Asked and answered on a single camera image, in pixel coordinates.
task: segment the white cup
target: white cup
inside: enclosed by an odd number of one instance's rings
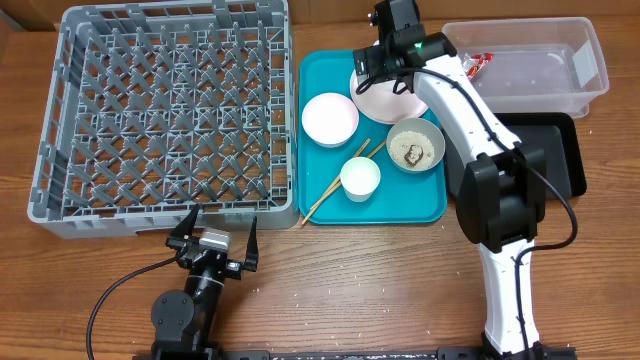
[[[342,166],[340,181],[349,200],[363,202],[380,184],[380,168],[369,158],[356,157]]]

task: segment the white bowl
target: white bowl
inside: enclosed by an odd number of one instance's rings
[[[391,155],[391,151],[389,151],[391,142],[393,141],[393,138],[395,138],[398,134],[405,131],[413,131],[413,132],[423,134],[427,137],[427,139],[429,139],[429,141],[431,141],[431,144],[433,145],[433,161],[431,162],[431,165],[429,165],[429,167],[427,167],[426,169],[415,170],[415,169],[407,168],[402,166],[402,164],[397,163],[393,159],[393,156]],[[396,166],[400,170],[407,173],[411,173],[411,174],[421,173],[429,169],[433,169],[433,167],[438,165],[438,163],[442,160],[442,158],[444,157],[444,151],[445,151],[444,136],[442,135],[440,128],[435,126],[433,123],[422,118],[404,119],[398,122],[397,124],[395,124],[391,128],[391,130],[389,130],[389,134],[387,134],[386,147],[387,147],[387,152],[389,152],[389,157],[391,158],[391,161],[393,161],[393,163],[396,164]]]
[[[302,127],[318,145],[332,148],[349,140],[356,132],[360,114],[346,96],[320,94],[311,99],[302,111]]]
[[[427,111],[427,105],[416,94],[408,90],[400,95],[394,94],[394,84],[395,81],[387,81],[371,85],[363,94],[356,95],[358,80],[354,70],[350,82],[351,98],[358,110],[382,124],[393,125],[403,119],[420,117]]]
[[[342,166],[340,181],[351,201],[363,202],[380,184],[380,168],[369,158],[356,157]]]

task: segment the plastic rack grid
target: plastic rack grid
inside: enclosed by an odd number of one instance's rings
[[[29,217],[65,238],[298,220],[287,3],[65,13]]]

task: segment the chopsticks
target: chopsticks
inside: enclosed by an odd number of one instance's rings
[[[362,151],[364,150],[364,148],[367,147],[367,145],[369,144],[370,139],[367,139],[367,141],[364,142],[364,144],[362,144],[362,146],[360,147],[360,149],[358,149],[358,151],[355,153],[355,155],[353,155],[352,158],[358,157],[360,156],[360,154],[362,153]],[[378,145],[378,147],[376,147],[375,149],[373,149],[373,151],[371,153],[369,153],[369,155],[367,155],[367,157],[369,159],[371,159],[378,151],[380,151],[380,149],[382,149],[385,145],[385,141],[383,141],[380,145]],[[318,210],[318,208],[320,207],[320,205],[329,197],[331,196],[331,194],[333,194],[334,191],[338,190],[338,188],[342,186],[342,183],[340,182],[340,175],[338,175],[338,177],[336,177],[335,180],[333,180],[333,182],[331,183],[331,185],[329,185],[329,187],[327,188],[327,190],[325,190],[324,194],[322,194],[322,197],[320,198],[320,200],[316,201],[315,204],[313,204],[313,206],[311,207],[311,210],[309,211],[309,213],[307,214],[307,216],[304,218],[304,220],[302,220],[302,225],[306,224],[307,221],[309,221],[309,218],[311,218],[311,216],[316,212],[316,210]]]

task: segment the teal tray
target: teal tray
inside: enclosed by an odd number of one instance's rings
[[[327,92],[351,98],[349,79],[353,72],[353,51],[317,51],[300,65],[300,101],[298,122],[302,110],[314,96]],[[440,126],[431,111],[423,116]],[[300,211],[306,216],[311,206],[322,196],[338,176],[342,165],[358,148],[371,139],[362,152],[368,155],[387,137],[391,126],[377,123],[360,113],[360,124],[349,141],[327,149],[316,144],[298,124],[298,195]],[[447,209],[444,163],[421,174],[401,172],[392,162],[386,148],[373,160],[380,167],[380,185],[369,200],[350,201],[342,188],[333,193],[310,220],[316,224],[415,224],[438,220]]]

